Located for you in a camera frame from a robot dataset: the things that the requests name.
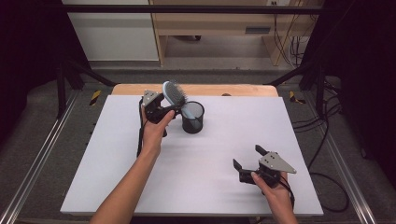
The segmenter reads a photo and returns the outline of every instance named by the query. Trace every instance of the hair brush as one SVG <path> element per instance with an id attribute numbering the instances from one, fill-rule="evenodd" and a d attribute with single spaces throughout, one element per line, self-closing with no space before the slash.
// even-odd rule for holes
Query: hair brush
<path id="1" fill-rule="evenodd" d="M 163 96 L 171 105 L 184 105 L 187 103 L 186 93 L 174 80 L 163 83 Z M 181 111 L 188 119 L 195 119 L 195 116 L 187 108 L 181 107 Z"/>

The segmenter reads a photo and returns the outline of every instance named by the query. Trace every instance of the metal mesh cup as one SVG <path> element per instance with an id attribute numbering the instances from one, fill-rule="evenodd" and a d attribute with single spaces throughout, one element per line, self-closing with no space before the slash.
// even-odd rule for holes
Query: metal mesh cup
<path id="1" fill-rule="evenodd" d="M 182 127 L 186 133 L 198 133 L 204 127 L 204 106 L 196 101 L 187 102 L 181 109 Z"/>

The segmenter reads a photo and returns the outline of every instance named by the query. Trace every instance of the gray floor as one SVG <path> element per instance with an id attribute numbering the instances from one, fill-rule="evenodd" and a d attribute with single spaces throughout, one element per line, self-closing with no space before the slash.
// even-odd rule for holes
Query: gray floor
<path id="1" fill-rule="evenodd" d="M 125 63 L 98 64 L 96 71 L 117 82 L 124 83 L 162 83 L 174 78 L 181 83 L 250 83 L 262 84 L 274 80 L 291 69 L 288 64 L 273 67 L 265 53 L 260 38 L 209 37 L 203 36 L 200 42 L 190 37 L 176 36 L 169 41 L 167 58 L 163 67 L 157 65 L 133 65 Z M 111 88 L 98 84 L 89 77 L 84 77 L 87 84 L 78 92 L 76 105 L 70 114 L 62 133 L 49 154 L 40 176 L 35 181 L 29 196 L 19 213 L 19 222 L 23 220 L 50 219 L 86 221 L 88 217 L 71 217 L 59 212 L 90 132 L 94 129 L 106 95 Z M 290 91 L 295 91 L 298 99 L 308 100 L 311 92 L 300 92 L 297 85 L 299 78 L 294 78 L 277 88 L 284 98 L 291 121 L 307 120 L 315 115 L 309 104 L 290 101 Z M 337 85 L 336 78 L 330 78 Z M 96 105 L 89 105 L 92 94 L 101 90 L 102 94 Z M 28 95 L 28 106 L 23 111 L 19 123 L 11 137 L 1 146 L 0 151 L 0 211 L 7 208 L 19 185 L 29 171 L 42 144 L 50 132 L 57 113 L 56 85 L 50 82 L 32 90 Z M 330 131 L 340 153 L 375 217 L 376 223 L 396 223 L 396 191 L 382 174 L 375 161 L 363 159 L 354 133 L 349 128 L 347 119 L 336 114 L 330 119 Z M 309 132 L 296 133 L 305 162 L 313 157 L 320 143 L 320 128 Z M 329 175 L 341 183 L 328 146 L 324 146 L 312 166 L 313 172 Z M 320 201 L 329 207 L 341 208 L 345 203 L 342 191 L 333 183 L 313 176 Z M 323 217 L 300 217 L 302 223 L 361 223 L 356 208 L 351 204 L 343 213 L 324 210 Z M 267 218 L 265 223 L 273 223 Z"/>

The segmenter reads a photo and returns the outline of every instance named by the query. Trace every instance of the white table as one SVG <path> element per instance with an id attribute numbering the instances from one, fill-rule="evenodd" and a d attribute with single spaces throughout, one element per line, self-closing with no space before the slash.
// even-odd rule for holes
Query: white table
<path id="1" fill-rule="evenodd" d="M 110 95 L 61 212 L 92 215 L 135 160 L 140 96 Z M 270 216 L 257 186 L 240 183 L 233 159 L 259 167 L 255 145 L 276 151 L 297 170 L 289 175 L 297 216 L 323 211 L 280 97 L 189 96 L 205 107 L 204 128 L 188 134 L 177 116 L 167 127 L 137 216 Z"/>

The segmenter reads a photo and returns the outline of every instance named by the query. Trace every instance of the finger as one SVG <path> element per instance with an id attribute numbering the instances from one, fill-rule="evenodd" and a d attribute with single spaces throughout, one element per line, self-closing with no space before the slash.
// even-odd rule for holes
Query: finger
<path id="1" fill-rule="evenodd" d="M 162 128 L 165 128 L 169 124 L 169 122 L 173 119 L 174 116 L 175 116 L 175 111 L 171 110 L 163 117 L 163 119 L 158 124 Z"/>
<path id="2" fill-rule="evenodd" d="M 253 177 L 254 183 L 262 190 L 262 192 L 267 195 L 271 192 L 271 188 L 265 183 L 265 181 L 259 177 L 256 173 L 251 172 L 251 177 Z"/>

